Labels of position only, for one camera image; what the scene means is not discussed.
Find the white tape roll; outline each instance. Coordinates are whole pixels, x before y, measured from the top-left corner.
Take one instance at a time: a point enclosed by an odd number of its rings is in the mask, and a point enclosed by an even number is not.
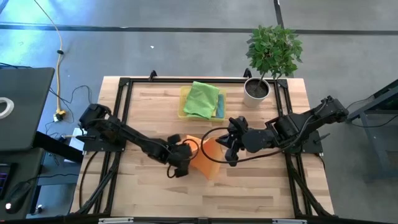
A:
[[[3,119],[11,114],[12,110],[14,109],[14,102],[12,102],[12,100],[9,98],[0,97],[0,103],[7,103],[6,109],[0,113],[0,119]]]

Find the yellow plastic container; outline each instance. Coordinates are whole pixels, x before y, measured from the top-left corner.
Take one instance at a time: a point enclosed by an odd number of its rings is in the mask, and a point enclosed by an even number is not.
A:
[[[222,118],[197,118],[197,117],[188,117],[186,112],[184,112],[184,106],[185,102],[187,101],[187,96],[189,91],[191,91],[191,86],[181,86],[180,90],[180,106],[178,108],[178,117],[184,120],[190,120],[190,121],[214,121],[214,122],[223,122],[225,120],[225,110],[226,110],[226,90],[220,90],[219,94],[222,94],[224,96],[224,111],[223,111],[223,117]]]

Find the yellow cable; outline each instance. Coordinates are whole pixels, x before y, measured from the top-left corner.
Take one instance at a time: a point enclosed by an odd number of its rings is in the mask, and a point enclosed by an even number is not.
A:
[[[60,37],[60,50],[62,51],[62,37],[60,34],[60,31],[58,30],[58,27],[55,25],[54,21],[50,18],[50,16],[44,11],[44,9],[42,8],[42,6],[40,6],[40,4],[34,0],[36,2],[36,4],[40,7],[40,9],[44,12],[44,14],[48,17],[48,19],[50,19],[52,25],[54,26],[55,30],[58,33],[58,36]],[[57,67],[55,68],[56,74],[57,74],[57,95],[61,96],[60,94],[60,63],[61,63],[61,54],[58,53],[58,61],[57,61]],[[57,113],[61,112],[61,99],[59,97],[57,97]]]

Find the gray concrete floor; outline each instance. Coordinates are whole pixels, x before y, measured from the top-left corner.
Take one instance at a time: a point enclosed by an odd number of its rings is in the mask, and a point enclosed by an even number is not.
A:
[[[273,2],[220,1],[39,1],[57,24],[136,27],[252,28],[276,25]],[[397,30],[397,1],[280,0],[286,27],[294,29]],[[48,24],[40,9],[30,11],[32,1],[10,1],[0,22]],[[62,96],[88,85],[93,101],[105,75],[226,76],[240,77],[249,62],[248,34],[172,32],[62,32],[65,58],[61,65]],[[397,78],[398,36],[301,35],[303,64],[296,77],[304,78],[311,106],[331,95],[344,105],[373,94]],[[59,48],[54,31],[0,30],[0,61],[33,67],[54,67]],[[71,109],[75,123],[51,125],[49,133],[72,133],[88,104],[86,90],[78,90]],[[39,130],[51,121],[55,97],[49,95]],[[385,118],[374,121],[384,122]],[[383,222],[398,221],[398,182],[365,183],[379,164],[361,128],[333,124],[320,129],[331,133],[323,141],[326,175],[335,213],[345,218]],[[65,198],[53,203],[40,194],[47,215],[59,215],[70,205]]]

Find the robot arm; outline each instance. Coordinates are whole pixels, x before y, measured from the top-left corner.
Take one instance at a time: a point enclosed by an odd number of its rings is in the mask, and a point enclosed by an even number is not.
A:
[[[189,158],[192,155],[188,144],[177,144],[181,141],[180,136],[175,134],[168,137],[167,141],[157,138],[148,138],[132,127],[122,124],[110,109],[99,104],[91,104],[79,119],[81,127],[85,130],[96,129],[100,136],[96,138],[117,144],[123,140],[138,145],[148,157],[163,164],[169,163],[176,167],[175,176],[182,177],[188,174]]]
[[[266,122],[266,129],[249,128],[243,116],[230,118],[228,134],[216,141],[228,148],[225,159],[231,161],[231,166],[236,166],[234,161],[239,159],[239,150],[255,153],[264,148],[299,147],[310,133],[324,124],[343,122],[347,115],[348,110],[337,99],[328,96],[320,105],[302,114],[291,113]]]

